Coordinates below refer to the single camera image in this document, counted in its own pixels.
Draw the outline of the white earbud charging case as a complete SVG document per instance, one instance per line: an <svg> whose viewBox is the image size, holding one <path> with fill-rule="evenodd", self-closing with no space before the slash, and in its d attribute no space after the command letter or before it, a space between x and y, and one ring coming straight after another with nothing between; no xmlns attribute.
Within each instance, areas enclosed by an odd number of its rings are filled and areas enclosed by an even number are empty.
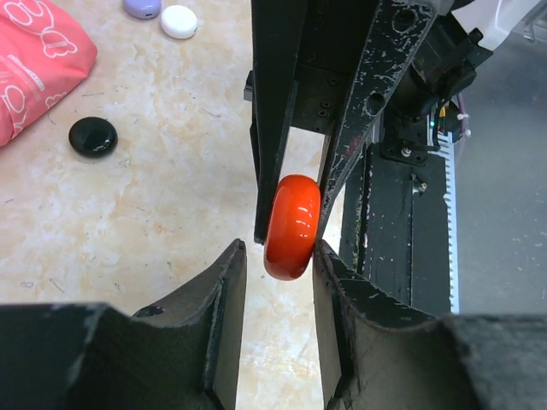
<svg viewBox="0 0 547 410"><path fill-rule="evenodd" d="M171 38L191 38L198 28L198 20L195 13L182 5L166 7L160 16L162 30Z"/></svg>

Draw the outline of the purple earbud charging case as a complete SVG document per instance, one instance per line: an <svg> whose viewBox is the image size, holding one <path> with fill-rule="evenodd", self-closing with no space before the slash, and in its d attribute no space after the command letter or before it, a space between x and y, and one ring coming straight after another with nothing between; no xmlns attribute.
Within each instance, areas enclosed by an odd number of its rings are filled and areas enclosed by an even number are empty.
<svg viewBox="0 0 547 410"><path fill-rule="evenodd" d="M123 0L124 10L139 20L156 18L162 11L162 0Z"/></svg>

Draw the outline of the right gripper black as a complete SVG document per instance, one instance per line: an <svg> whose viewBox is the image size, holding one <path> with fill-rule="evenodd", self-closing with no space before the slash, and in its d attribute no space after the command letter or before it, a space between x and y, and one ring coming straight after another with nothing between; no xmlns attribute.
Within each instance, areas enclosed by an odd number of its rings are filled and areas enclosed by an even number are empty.
<svg viewBox="0 0 547 410"><path fill-rule="evenodd" d="M252 103L256 243L266 242L290 125L329 133L335 122L320 167L317 236L323 235L338 193L437 15L436 1L379 1L363 45L361 1L251 3L253 67L244 99Z"/></svg>

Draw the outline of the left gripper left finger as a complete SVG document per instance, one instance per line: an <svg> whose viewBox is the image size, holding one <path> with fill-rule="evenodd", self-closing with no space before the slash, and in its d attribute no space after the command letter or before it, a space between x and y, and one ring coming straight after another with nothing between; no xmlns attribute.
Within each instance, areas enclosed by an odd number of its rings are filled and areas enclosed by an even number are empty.
<svg viewBox="0 0 547 410"><path fill-rule="evenodd" d="M235 408L246 279L235 240L130 316L100 302L2 306L2 408Z"/></svg>

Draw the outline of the orange earbud charging case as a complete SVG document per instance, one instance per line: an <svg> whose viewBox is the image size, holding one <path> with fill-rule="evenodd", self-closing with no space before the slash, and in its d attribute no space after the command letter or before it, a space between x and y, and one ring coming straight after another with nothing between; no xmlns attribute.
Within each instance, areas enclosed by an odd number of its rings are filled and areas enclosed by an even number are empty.
<svg viewBox="0 0 547 410"><path fill-rule="evenodd" d="M318 184L301 174L287 175L276 190L264 245L264 267L273 278L300 278L311 258L321 210Z"/></svg>

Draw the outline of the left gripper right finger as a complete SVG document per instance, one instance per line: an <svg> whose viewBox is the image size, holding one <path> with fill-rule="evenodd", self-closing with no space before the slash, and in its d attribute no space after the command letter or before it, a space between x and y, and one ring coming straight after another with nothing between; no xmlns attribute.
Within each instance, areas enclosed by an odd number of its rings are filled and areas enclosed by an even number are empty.
<svg viewBox="0 0 547 410"><path fill-rule="evenodd" d="M325 242L313 254L327 409L543 409L543 315L435 318L356 276Z"/></svg>

